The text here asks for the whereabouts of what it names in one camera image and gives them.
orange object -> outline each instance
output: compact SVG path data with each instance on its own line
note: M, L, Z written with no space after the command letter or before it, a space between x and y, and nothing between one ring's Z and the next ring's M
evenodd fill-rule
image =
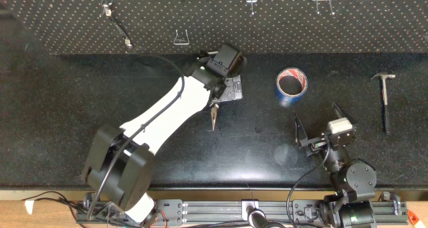
M415 228L425 228L425 225L422 221L414 214L414 212L407 210L407 216L409 217L410 223L412 223Z

hammer head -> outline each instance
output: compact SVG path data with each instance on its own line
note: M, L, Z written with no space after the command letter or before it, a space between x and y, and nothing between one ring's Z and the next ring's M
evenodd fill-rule
M388 74L386 72L380 72L380 73L377 73L376 75L373 76L373 78L375 78L375 77L380 77L383 80L383 79L387 79L387 78L395 78L395 74Z

black pegboard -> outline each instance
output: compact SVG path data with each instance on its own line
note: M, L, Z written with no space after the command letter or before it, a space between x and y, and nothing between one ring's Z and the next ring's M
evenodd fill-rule
M2 0L50 53L195 53L224 41L245 53L427 52L428 0ZM190 45L173 45L175 30Z

black countertop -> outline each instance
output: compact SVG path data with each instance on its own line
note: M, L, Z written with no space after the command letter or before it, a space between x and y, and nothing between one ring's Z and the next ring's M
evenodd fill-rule
M0 185L2 189L88 189L80 180L96 130L142 114L178 75L152 58L49 56L23 43L0 49ZM191 56L169 55L182 64ZM293 113L309 137L334 120L336 102L358 123L350 156L377 168L379 189L428 189L428 57L409 53L248 55L242 100L220 106L216 130L209 111L196 113L156 155L152 189L289 189L320 157L294 144ZM308 91L284 108L275 78L300 68ZM387 80L393 133L383 133L377 72ZM300 185L329 189L325 170Z

blue tape roll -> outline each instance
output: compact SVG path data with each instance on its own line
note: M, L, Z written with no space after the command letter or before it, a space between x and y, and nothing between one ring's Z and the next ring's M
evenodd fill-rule
M280 80L286 76L292 76L295 79L297 79L300 84L302 85L302 91L299 94L296 95L290 95L285 93L281 87L280 87ZM283 102L287 103L294 103L300 100L302 98L303 94L306 93L306 90L308 89L308 79L306 75L298 68L286 68L278 74L276 77L276 96Z

